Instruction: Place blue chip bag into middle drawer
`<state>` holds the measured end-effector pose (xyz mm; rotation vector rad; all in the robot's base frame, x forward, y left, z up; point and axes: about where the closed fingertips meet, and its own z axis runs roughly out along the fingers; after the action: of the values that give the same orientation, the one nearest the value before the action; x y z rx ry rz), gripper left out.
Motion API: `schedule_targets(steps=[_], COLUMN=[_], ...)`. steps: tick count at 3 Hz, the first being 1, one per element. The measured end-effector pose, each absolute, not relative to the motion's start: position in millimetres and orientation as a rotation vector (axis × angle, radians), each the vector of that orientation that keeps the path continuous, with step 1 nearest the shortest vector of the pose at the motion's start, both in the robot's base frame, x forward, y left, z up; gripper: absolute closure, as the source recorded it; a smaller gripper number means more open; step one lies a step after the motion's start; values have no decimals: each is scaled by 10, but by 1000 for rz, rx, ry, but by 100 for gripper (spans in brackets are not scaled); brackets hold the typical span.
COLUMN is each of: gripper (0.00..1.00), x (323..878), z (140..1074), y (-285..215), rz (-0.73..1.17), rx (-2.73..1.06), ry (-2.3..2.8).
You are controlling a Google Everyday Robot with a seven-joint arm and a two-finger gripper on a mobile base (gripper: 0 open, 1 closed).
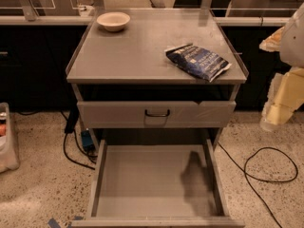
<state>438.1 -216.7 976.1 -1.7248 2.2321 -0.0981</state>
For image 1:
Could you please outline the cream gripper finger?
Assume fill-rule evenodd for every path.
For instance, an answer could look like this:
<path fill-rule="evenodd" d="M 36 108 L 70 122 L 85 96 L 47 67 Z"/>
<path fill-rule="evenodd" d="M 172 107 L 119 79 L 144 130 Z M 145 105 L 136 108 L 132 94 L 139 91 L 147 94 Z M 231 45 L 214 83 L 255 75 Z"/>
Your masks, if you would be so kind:
<path fill-rule="evenodd" d="M 275 131 L 304 104 L 304 69 L 292 67 L 285 74 L 276 73 L 267 97 L 259 124 L 266 131 Z"/>
<path fill-rule="evenodd" d="M 272 33 L 259 44 L 259 48 L 268 52 L 279 51 L 283 30 L 284 27 L 277 29 L 274 33 Z"/>

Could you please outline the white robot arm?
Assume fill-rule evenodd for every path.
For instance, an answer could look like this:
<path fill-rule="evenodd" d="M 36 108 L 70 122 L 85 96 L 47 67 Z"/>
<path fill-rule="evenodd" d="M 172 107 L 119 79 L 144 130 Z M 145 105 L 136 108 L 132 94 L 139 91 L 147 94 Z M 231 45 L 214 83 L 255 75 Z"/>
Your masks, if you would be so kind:
<path fill-rule="evenodd" d="M 278 51 L 280 60 L 291 67 L 285 74 L 275 74 L 261 113 L 260 127 L 275 131 L 304 104 L 304 4 L 259 47 Z"/>

